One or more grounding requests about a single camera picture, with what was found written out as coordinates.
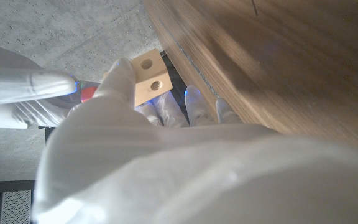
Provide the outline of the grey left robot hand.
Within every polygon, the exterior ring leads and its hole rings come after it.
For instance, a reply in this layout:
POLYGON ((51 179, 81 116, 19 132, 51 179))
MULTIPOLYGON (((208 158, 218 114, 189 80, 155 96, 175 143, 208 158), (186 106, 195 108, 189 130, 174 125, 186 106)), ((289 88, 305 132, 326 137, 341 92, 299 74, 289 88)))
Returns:
POLYGON ((358 149, 257 124, 223 100, 217 123, 190 86, 191 125, 134 109, 120 58, 92 99, 50 135, 37 178, 39 223, 358 223, 358 149))

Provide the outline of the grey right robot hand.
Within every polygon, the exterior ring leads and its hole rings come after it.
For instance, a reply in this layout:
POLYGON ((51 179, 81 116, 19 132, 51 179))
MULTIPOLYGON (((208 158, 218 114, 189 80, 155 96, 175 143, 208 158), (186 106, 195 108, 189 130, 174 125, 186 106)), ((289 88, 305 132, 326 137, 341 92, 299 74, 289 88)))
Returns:
POLYGON ((0 128, 57 127, 98 85, 0 47, 0 128))

